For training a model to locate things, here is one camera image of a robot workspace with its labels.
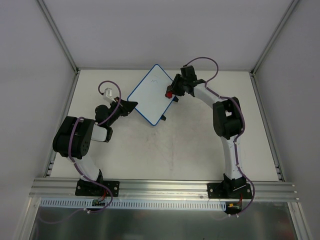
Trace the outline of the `red bone-shaped eraser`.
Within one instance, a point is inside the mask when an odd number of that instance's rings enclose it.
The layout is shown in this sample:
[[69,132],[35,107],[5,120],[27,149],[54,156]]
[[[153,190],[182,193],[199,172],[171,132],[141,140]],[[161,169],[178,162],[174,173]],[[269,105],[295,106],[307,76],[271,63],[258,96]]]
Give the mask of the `red bone-shaped eraser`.
[[173,97],[173,92],[172,91],[167,91],[165,93],[165,97],[168,98],[168,99],[171,99]]

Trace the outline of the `blue framed whiteboard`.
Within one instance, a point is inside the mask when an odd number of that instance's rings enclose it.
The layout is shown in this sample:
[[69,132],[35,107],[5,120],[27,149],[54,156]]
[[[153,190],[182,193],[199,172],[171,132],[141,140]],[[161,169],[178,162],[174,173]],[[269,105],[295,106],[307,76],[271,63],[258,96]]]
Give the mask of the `blue framed whiteboard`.
[[128,95],[127,101],[137,102],[135,110],[152,126],[156,126],[173,102],[165,97],[173,80],[159,64],[155,64]]

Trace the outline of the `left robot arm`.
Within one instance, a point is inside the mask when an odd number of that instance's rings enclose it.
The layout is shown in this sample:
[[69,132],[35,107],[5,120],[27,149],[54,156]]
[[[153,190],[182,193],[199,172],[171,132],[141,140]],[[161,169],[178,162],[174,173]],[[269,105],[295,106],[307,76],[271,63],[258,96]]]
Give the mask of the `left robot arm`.
[[116,97],[110,106],[101,104],[95,108],[95,119],[67,116],[53,139],[53,150],[72,162],[93,195],[101,194],[105,184],[101,170],[88,156],[91,142],[108,143],[113,135],[112,124],[119,117],[128,116],[137,105],[136,101]]

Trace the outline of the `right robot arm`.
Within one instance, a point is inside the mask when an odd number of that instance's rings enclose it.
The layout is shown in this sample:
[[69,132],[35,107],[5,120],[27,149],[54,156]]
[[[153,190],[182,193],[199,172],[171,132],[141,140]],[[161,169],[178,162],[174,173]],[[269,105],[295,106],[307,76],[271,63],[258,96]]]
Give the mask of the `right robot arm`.
[[181,97],[186,93],[206,103],[212,109],[213,129],[220,137],[224,152],[225,171],[223,190],[235,198],[247,184],[242,171],[240,157],[240,137],[245,130],[245,121],[239,100],[236,97],[221,96],[210,89],[203,79],[198,79],[195,69],[185,65],[176,74],[173,82],[166,89],[165,97]]

